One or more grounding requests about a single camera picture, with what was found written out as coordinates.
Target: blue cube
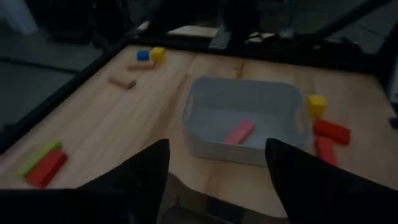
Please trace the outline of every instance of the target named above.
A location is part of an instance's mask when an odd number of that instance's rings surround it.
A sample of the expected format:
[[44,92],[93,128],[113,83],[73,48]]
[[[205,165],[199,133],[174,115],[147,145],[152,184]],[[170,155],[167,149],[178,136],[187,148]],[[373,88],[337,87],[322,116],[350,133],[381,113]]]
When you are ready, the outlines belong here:
[[137,52],[137,61],[148,61],[148,60],[149,60],[148,50],[139,50]]

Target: wooden table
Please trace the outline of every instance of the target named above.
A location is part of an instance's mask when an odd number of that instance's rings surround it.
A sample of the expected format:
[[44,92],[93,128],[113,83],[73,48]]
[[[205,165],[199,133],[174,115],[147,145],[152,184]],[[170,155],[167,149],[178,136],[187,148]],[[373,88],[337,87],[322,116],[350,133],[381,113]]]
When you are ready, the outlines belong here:
[[[398,189],[398,132],[381,87],[370,75],[322,70],[216,55],[167,51],[167,63],[149,71],[128,72],[137,49],[126,47],[0,157],[0,187],[29,187],[15,170],[29,154],[61,140],[70,160],[50,188],[78,187],[116,167],[152,142],[169,138],[169,171],[186,186],[273,217],[285,211],[266,167],[193,157],[183,138],[182,110],[196,77],[212,76],[284,82],[302,94],[325,95],[325,118],[352,129],[349,147],[336,146],[339,166]],[[126,73],[137,85],[122,90],[108,76]]]

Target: wooden cylinder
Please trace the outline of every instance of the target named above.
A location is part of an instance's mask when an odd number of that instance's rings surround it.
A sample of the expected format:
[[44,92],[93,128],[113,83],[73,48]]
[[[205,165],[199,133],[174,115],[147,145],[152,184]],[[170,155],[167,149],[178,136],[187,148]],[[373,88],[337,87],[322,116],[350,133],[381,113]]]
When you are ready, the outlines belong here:
[[134,85],[136,85],[135,79],[122,77],[122,76],[111,76],[108,78],[108,81],[127,90],[131,89]]

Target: red rectangular block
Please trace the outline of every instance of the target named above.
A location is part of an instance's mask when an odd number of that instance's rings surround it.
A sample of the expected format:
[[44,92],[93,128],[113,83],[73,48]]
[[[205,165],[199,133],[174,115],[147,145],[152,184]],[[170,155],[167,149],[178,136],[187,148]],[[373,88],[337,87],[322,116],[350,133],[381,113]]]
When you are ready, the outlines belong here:
[[61,150],[49,152],[25,178],[28,183],[41,189],[53,179],[68,156]]
[[316,135],[331,138],[337,143],[348,145],[351,131],[340,125],[318,119],[313,125],[313,132]]
[[330,138],[318,136],[315,139],[315,147],[317,148],[317,154],[320,159],[337,166],[333,141]]

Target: plastic storage container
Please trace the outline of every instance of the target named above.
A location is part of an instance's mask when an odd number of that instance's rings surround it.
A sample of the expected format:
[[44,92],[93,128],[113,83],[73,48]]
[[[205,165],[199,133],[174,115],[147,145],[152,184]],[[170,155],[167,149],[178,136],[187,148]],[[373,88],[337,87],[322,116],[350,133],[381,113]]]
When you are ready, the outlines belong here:
[[[240,145],[223,143],[244,119],[256,126]],[[192,154],[266,166],[267,138],[296,147],[312,141],[311,121],[300,91],[289,84],[199,78],[189,92],[182,118]]]

